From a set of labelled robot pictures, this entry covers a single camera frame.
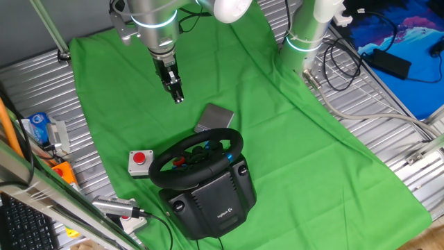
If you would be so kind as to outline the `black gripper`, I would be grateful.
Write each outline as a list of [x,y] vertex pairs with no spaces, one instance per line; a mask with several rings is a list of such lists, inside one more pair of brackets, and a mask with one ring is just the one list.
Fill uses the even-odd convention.
[[156,74],[164,86],[164,89],[171,95],[175,103],[184,101],[182,83],[179,77],[176,56],[166,58],[166,62],[160,59],[153,59]]

